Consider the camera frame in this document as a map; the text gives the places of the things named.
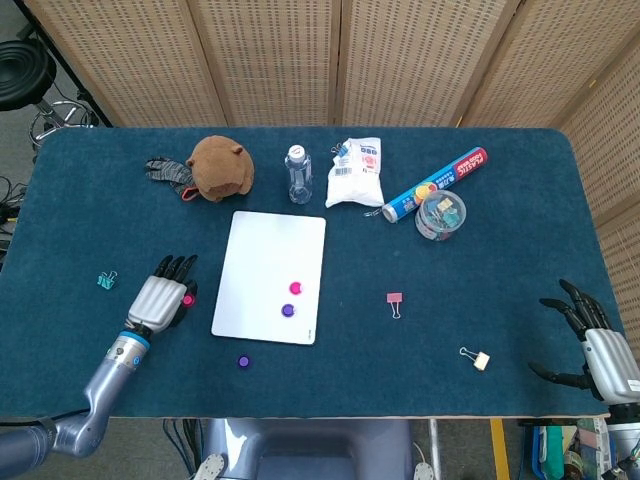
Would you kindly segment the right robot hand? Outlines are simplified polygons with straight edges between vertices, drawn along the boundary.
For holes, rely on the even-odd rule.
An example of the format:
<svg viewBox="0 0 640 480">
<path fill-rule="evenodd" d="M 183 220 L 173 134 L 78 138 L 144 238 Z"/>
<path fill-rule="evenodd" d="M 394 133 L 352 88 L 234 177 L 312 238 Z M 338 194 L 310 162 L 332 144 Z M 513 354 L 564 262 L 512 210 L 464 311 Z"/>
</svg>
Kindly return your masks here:
<svg viewBox="0 0 640 480">
<path fill-rule="evenodd" d="M 639 367 L 626 338 L 612 328 L 595 298 L 565 279 L 559 285 L 569 295 L 571 304 L 553 298 L 541 298 L 539 302 L 564 316 L 581 345 L 583 372 L 554 372 L 536 362 L 530 362 L 529 368 L 549 383 L 589 390 L 607 406 L 637 404 Z"/>
</svg>

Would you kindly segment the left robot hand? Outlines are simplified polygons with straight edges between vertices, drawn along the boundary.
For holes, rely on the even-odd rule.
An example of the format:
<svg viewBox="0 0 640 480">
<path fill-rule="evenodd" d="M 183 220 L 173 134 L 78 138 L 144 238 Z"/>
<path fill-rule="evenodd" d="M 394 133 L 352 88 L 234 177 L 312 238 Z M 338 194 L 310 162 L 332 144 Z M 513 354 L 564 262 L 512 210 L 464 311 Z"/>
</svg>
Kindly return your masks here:
<svg viewBox="0 0 640 480">
<path fill-rule="evenodd" d="M 148 339 L 177 326 L 196 303 L 198 285 L 187 276 L 197 259 L 197 255 L 164 257 L 129 308 L 125 329 Z"/>
</svg>

